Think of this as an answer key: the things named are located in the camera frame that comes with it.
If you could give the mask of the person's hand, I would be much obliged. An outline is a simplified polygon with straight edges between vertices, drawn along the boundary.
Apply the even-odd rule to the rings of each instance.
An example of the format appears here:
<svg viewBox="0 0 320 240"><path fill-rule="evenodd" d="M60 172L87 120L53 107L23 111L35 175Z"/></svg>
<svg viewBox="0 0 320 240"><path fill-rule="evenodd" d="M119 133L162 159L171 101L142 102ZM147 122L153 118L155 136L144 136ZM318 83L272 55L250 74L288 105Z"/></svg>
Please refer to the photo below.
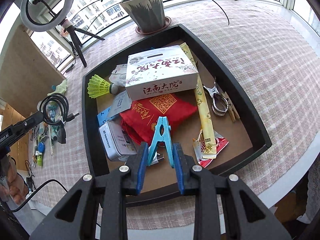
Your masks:
<svg viewBox="0 0 320 240"><path fill-rule="evenodd" d="M9 157L9 168L7 172L9 195L13 201L20 205L26 200L26 196L29 193L29 189L23 179L23 177L17 173L16 165L11 157Z"/></svg>

